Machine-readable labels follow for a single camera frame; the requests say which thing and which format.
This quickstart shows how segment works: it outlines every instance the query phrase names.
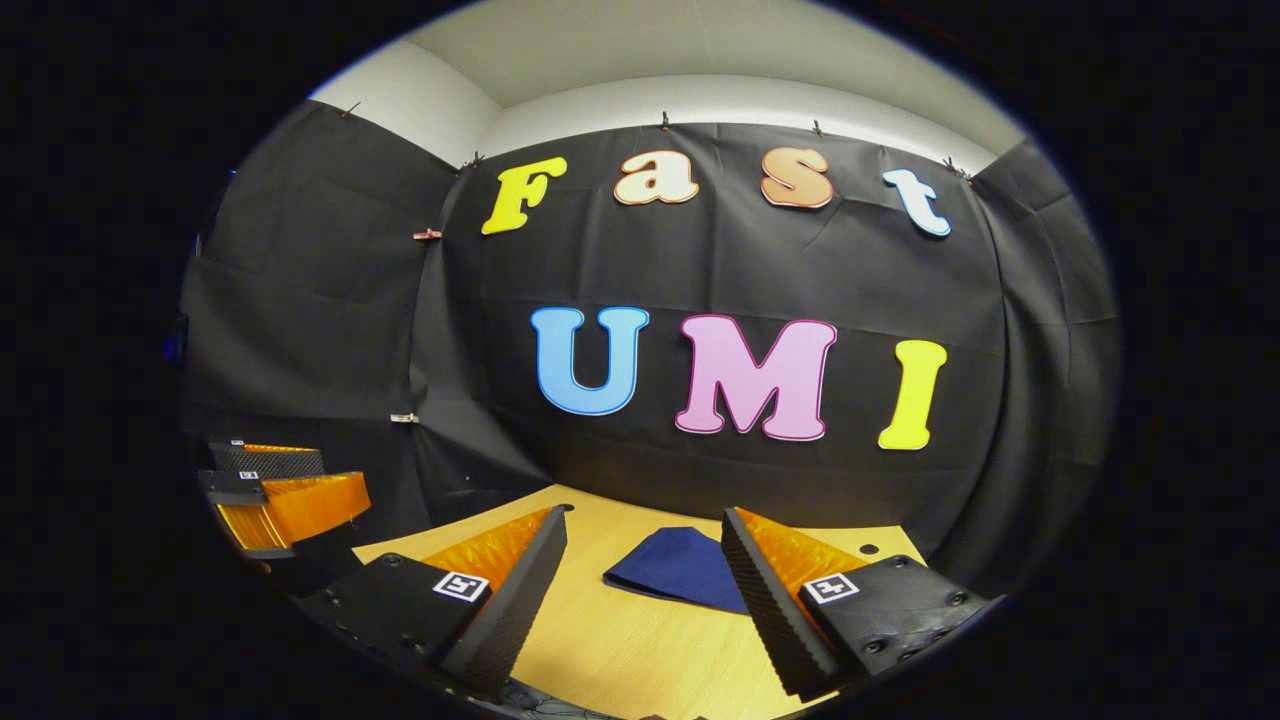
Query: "clip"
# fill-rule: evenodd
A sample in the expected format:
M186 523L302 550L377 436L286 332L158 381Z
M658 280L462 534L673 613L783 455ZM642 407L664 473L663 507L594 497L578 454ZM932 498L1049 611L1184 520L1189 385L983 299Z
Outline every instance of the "clip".
M477 151L477 150L474 150L472 152L475 154L475 160L472 160L470 163L462 163L462 165L460 165L458 169L454 170L453 177L461 176L462 170L465 170L467 168L479 168L480 167L480 160L484 160L484 155L481 155L480 151Z
M966 173L966 172L961 170L960 168L957 168L955 165L955 163L951 161L951 156L950 155L947 155L946 159L942 160L942 165L946 169L951 170L952 176L957 176L957 177L964 178L964 181L966 183L969 183L969 187L973 187L973 176L970 176L969 173Z

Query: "letter u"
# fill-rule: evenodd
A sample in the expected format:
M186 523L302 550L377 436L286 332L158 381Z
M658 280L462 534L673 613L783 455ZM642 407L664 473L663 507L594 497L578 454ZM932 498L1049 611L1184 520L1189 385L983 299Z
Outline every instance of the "letter u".
M573 378L573 336L585 316L572 307L543 307L530 316L538 331L538 384L561 410L575 415L608 415L622 410L636 391L636 347L649 313L639 307L605 307L596 316L609 331L609 377L598 388Z

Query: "white wall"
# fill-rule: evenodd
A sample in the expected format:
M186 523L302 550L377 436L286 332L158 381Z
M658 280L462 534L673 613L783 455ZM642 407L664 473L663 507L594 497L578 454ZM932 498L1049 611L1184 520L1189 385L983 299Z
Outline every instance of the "white wall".
M813 128L900 147L977 173L995 154L932 120L840 90L746 76L664 76L607 82L502 109L470 79L421 47L397 41L370 54L311 97L419 145L452 165L474 152L600 129L672 123L756 123Z
M444 60L404 41L365 56L316 88L312 100L346 110L394 132L458 167L481 150L500 108Z
M607 82L503 110L481 155L558 137L662 123L755 123L822 131L888 145L977 173L996 156L978 143L900 108L828 87L745 76L666 76Z

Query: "white ceiling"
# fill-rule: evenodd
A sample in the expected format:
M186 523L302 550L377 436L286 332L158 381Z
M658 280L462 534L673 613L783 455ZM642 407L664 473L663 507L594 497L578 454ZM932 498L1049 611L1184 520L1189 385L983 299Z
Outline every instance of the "white ceiling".
M1024 135L914 50L804 0L484 0L404 40L503 108L620 79L740 74L887 102L996 155Z

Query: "blue letter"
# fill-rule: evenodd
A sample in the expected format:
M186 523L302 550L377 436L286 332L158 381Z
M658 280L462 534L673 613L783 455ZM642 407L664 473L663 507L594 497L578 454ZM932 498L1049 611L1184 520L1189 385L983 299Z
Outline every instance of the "blue letter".
M617 413L636 391L636 340L649 324L649 313L605 307L598 319L609 331L609 378L595 389L573 379L573 333L582 327L582 314L572 307L543 307L529 319L538 331L538 384L547 400L576 415Z
M933 192L932 187L916 179L915 173L890 170L884 173L884 182L897 187L902 205L906 205L906 214L911 217L911 222L920 225L920 229L937 236L951 232L951 223L946 218L934 215L933 208L929 208L929 201L925 200L925 197L937 200L938 195Z

